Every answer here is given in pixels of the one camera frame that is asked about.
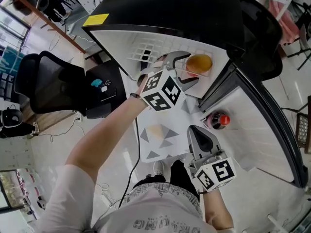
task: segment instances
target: bread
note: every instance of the bread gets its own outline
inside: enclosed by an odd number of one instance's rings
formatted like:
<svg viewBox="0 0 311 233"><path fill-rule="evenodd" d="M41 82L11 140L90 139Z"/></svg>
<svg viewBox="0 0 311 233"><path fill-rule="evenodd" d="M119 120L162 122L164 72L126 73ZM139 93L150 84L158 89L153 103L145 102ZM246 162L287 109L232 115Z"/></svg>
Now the bread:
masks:
<svg viewBox="0 0 311 233"><path fill-rule="evenodd" d="M186 63L186 69L190 72L202 74L212 67L212 59L206 54L196 54L191 56Z"/></svg>

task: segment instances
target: yellow sticky note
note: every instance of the yellow sticky note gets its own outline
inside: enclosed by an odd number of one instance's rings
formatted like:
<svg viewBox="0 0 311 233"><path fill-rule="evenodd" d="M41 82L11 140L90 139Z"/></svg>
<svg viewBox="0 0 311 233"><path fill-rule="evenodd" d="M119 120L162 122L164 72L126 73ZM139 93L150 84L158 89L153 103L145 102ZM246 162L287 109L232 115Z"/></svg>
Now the yellow sticky note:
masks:
<svg viewBox="0 0 311 233"><path fill-rule="evenodd" d="M83 24L83 26L91 26L91 25L103 24L104 21L107 19L108 16L109 16L109 14L101 14L101 15L90 16L90 17L85 21L85 23Z"/></svg>

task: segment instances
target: pink cloth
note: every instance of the pink cloth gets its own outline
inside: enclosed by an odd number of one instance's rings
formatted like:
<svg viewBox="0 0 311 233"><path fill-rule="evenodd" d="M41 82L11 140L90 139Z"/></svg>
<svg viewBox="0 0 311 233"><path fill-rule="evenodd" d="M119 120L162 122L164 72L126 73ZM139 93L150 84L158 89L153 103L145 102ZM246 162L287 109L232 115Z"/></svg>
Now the pink cloth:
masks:
<svg viewBox="0 0 311 233"><path fill-rule="evenodd" d="M272 15L277 17L283 8L283 4L277 1L269 1L269 11ZM280 44L283 45L285 43L293 43L296 38L299 37L299 29L292 20L291 14L288 11L285 11L284 15L278 21L282 27L283 37L281 39Z"/></svg>

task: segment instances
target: refrigerator top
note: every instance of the refrigerator top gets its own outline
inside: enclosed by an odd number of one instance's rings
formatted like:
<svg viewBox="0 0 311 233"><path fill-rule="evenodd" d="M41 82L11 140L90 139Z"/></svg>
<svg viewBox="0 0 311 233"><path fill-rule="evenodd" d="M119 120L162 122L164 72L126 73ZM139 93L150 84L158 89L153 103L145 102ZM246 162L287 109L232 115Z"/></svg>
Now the refrigerator top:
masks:
<svg viewBox="0 0 311 233"><path fill-rule="evenodd" d="M92 16L109 14L93 30L162 33L214 45L241 56L244 31L240 0L103 0Z"/></svg>

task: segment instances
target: white marker cube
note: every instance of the white marker cube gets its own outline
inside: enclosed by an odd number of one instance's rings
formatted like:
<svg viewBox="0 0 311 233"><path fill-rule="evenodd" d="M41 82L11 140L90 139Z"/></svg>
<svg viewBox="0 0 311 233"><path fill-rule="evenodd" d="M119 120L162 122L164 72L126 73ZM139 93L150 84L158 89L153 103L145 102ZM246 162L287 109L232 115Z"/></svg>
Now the white marker cube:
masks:
<svg viewBox="0 0 311 233"><path fill-rule="evenodd" d="M148 77L140 96L156 111L180 107L186 99L185 93L167 69Z"/></svg>
<svg viewBox="0 0 311 233"><path fill-rule="evenodd" d="M201 166L195 177L202 183L204 189L210 192L228 184L237 177L237 173L229 157Z"/></svg>

